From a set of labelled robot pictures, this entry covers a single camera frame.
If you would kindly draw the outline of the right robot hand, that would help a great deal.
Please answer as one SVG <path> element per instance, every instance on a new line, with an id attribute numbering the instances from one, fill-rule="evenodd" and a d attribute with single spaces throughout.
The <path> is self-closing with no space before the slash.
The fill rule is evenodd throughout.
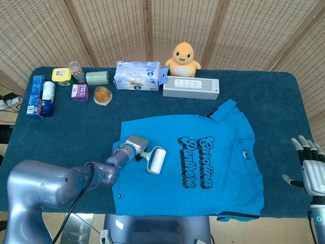
<path id="1" fill-rule="evenodd" d="M 291 179 L 283 174 L 283 180 L 291 185 L 305 189 L 311 197 L 324 196 L 324 150 L 315 142 L 300 135 L 291 139 L 295 146 L 302 169 L 303 180 Z"/>

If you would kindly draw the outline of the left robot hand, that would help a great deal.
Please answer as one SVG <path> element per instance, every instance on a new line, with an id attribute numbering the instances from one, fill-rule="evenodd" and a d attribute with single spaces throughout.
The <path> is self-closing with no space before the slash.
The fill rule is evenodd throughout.
<path id="1" fill-rule="evenodd" d="M 131 145 L 135 149 L 135 160 L 139 162 L 142 159 L 140 154 L 142 152 L 146 152 L 146 148 L 148 147 L 149 140 L 140 137 L 136 134 L 132 134 L 125 140 L 124 143 Z"/>

